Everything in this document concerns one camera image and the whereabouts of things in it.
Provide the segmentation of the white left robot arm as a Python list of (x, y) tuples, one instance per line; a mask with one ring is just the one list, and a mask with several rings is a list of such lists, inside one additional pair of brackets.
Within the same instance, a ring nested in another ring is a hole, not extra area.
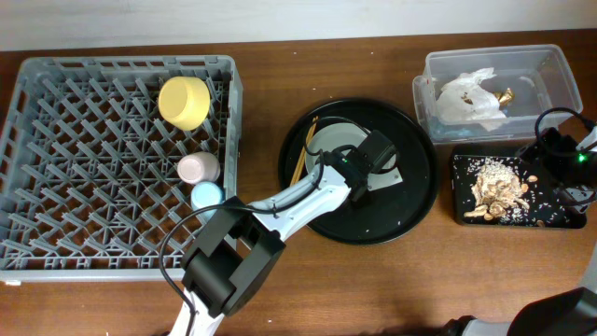
[(260, 290), (285, 241), (323, 214), (368, 189), (368, 175), (385, 164), (363, 149), (339, 147), (319, 155), (319, 165), (297, 184), (263, 201), (232, 197), (208, 206), (212, 217), (185, 252), (183, 307), (173, 335), (212, 335), (222, 320), (242, 309)]

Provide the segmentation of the peanut shells and rice waste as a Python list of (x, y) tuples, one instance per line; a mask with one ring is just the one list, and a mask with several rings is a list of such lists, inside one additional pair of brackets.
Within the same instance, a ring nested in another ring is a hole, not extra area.
[(530, 205), (523, 197), (537, 180), (537, 175), (521, 177), (501, 163), (485, 161), (471, 188), (474, 209), (465, 212), (465, 216), (491, 220), (504, 216), (510, 208), (520, 206), (528, 210)]

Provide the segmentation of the yellow plastic bowl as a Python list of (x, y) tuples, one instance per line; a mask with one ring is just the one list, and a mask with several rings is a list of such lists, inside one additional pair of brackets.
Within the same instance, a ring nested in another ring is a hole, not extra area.
[(160, 115), (182, 131), (192, 131), (207, 118), (211, 94), (197, 77), (172, 77), (160, 89)]

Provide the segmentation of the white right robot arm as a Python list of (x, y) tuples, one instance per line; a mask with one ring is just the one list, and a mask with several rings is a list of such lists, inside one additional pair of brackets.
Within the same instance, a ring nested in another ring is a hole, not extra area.
[[(579, 229), (596, 201), (596, 154), (555, 128), (535, 129), (533, 143), (458, 145), (451, 155), (452, 196), (461, 224)], [(450, 320), (443, 335), (590, 335), (596, 331), (596, 262), (578, 288), (526, 305), (506, 323), (473, 316)]]

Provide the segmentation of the grey round plate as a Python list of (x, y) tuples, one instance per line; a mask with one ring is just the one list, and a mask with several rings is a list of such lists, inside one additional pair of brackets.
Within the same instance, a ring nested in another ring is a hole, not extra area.
[[(310, 144), (311, 152), (332, 151), (342, 145), (353, 145), (358, 147), (366, 138), (367, 134), (352, 123), (334, 123), (317, 131)], [(403, 182), (402, 175), (397, 167), (385, 174), (369, 174), (368, 190), (374, 191), (385, 189)]]

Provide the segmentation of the gold foil wrapper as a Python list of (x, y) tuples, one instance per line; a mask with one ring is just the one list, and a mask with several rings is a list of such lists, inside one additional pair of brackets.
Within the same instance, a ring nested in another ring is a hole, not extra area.
[(500, 107), (506, 107), (515, 99), (515, 93), (512, 89), (506, 88), (504, 91), (496, 91), (494, 94)]

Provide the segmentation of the pink plastic cup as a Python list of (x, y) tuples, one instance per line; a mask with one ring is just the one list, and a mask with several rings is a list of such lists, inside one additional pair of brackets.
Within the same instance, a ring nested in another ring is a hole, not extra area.
[(221, 169), (214, 154), (197, 152), (183, 157), (176, 165), (176, 172), (184, 182), (196, 185), (204, 181), (216, 182)]

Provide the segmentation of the white paper napkin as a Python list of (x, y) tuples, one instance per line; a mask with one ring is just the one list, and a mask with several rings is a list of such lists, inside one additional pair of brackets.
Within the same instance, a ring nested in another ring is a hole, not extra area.
[(500, 110), (498, 98), (480, 84), (495, 77), (493, 68), (482, 68), (462, 73), (446, 83), (436, 100), (436, 116), (444, 125), (464, 125), (476, 122), (491, 132), (505, 123), (506, 115)]

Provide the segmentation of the light blue plastic cup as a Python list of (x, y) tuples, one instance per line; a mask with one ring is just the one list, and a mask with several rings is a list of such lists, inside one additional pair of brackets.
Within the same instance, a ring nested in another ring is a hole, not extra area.
[(214, 182), (202, 181), (193, 187), (190, 200), (192, 210), (195, 211), (223, 203), (224, 191)]

